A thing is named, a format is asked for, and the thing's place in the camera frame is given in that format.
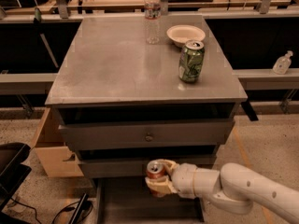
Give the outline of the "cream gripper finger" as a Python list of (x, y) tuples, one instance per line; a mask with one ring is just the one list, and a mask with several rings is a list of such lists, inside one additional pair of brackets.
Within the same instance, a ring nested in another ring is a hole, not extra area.
[(178, 163), (176, 163), (175, 161), (171, 161), (171, 160), (158, 159), (158, 160), (155, 160), (155, 162), (157, 164), (161, 164), (169, 175), (172, 175), (173, 172), (175, 171), (175, 169), (179, 167)]
[(172, 181), (168, 175), (152, 179), (145, 178), (148, 188), (159, 195), (177, 194), (178, 191), (174, 188)]

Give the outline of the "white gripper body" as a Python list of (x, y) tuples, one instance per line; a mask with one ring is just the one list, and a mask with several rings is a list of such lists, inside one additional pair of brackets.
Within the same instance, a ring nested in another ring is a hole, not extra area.
[(194, 199), (193, 177), (197, 167), (194, 164), (180, 164), (171, 174), (172, 185), (181, 198)]

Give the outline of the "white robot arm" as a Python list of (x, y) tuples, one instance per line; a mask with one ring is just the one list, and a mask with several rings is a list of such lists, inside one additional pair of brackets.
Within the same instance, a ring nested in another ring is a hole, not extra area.
[(249, 168), (226, 163), (220, 170), (178, 164), (170, 160), (150, 161), (146, 184), (159, 195), (204, 198), (214, 206), (239, 215), (249, 213), (258, 203), (290, 224), (299, 224), (299, 191), (281, 185)]

